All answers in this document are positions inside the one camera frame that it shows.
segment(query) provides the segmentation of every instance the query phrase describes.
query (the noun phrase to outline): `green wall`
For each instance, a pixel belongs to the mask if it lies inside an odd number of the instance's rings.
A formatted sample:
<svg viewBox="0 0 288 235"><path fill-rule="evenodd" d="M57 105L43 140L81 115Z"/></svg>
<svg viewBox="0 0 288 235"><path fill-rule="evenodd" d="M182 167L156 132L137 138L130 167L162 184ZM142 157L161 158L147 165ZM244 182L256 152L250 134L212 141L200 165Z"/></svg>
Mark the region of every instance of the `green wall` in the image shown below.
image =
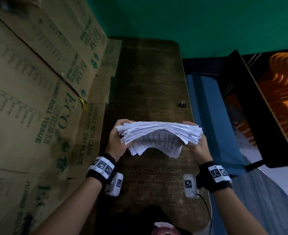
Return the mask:
<svg viewBox="0 0 288 235"><path fill-rule="evenodd" d="M108 36L171 39L182 58L288 48L288 0L87 0Z"/></svg>

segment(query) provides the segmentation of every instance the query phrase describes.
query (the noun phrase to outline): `left hand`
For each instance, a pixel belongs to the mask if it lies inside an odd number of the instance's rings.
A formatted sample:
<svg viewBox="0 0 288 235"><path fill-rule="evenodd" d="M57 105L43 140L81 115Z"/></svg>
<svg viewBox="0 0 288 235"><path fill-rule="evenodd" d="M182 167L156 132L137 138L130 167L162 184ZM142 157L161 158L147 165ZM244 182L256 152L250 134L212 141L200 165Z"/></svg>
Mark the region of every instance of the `left hand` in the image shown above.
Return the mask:
<svg viewBox="0 0 288 235"><path fill-rule="evenodd" d="M130 145L130 144L125 145L124 143L121 142L119 138L119 132L116 129L116 127L119 125L123 125L124 123L130 124L132 122L134 121L128 119L117 120L114 128L110 132L109 141L105 153L110 154L116 160L116 162L125 153L126 149Z"/></svg>

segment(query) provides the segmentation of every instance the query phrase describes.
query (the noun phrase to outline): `white floor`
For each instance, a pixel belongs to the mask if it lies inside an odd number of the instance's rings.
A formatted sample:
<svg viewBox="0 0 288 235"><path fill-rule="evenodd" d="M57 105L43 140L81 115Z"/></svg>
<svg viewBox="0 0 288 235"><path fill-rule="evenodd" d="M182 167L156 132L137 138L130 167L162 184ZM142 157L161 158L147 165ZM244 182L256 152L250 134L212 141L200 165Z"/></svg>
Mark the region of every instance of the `white floor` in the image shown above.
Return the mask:
<svg viewBox="0 0 288 235"><path fill-rule="evenodd" d="M242 133L236 133L236 139L240 146L241 153L247 157L250 161L256 162L261 160L261 155L257 147L252 146L246 137ZM288 195L288 167L282 168L268 168L261 166L260 169L270 177L275 183L277 183Z"/></svg>

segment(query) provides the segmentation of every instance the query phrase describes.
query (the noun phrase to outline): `forearm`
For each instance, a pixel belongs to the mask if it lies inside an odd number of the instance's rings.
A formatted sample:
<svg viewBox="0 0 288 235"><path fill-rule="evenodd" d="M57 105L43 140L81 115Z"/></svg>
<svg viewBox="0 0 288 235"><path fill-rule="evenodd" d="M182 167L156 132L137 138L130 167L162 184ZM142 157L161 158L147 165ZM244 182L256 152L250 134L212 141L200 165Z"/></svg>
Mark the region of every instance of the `forearm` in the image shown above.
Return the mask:
<svg viewBox="0 0 288 235"><path fill-rule="evenodd" d="M90 213L102 184L88 177L36 230L35 235L77 235Z"/></svg>
<svg viewBox="0 0 288 235"><path fill-rule="evenodd" d="M212 195L228 235L267 235L232 189L218 190Z"/></svg>

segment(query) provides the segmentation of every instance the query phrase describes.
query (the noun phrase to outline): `blue cloth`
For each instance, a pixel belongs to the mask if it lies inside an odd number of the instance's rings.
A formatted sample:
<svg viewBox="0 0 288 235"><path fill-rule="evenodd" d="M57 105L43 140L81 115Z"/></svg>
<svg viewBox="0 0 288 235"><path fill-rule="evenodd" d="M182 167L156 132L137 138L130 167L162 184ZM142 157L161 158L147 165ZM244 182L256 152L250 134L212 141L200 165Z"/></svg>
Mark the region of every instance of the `blue cloth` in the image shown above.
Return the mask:
<svg viewBox="0 0 288 235"><path fill-rule="evenodd" d="M220 94L210 77L186 75L194 121L203 128L215 162L230 175L245 173L245 163Z"/></svg>

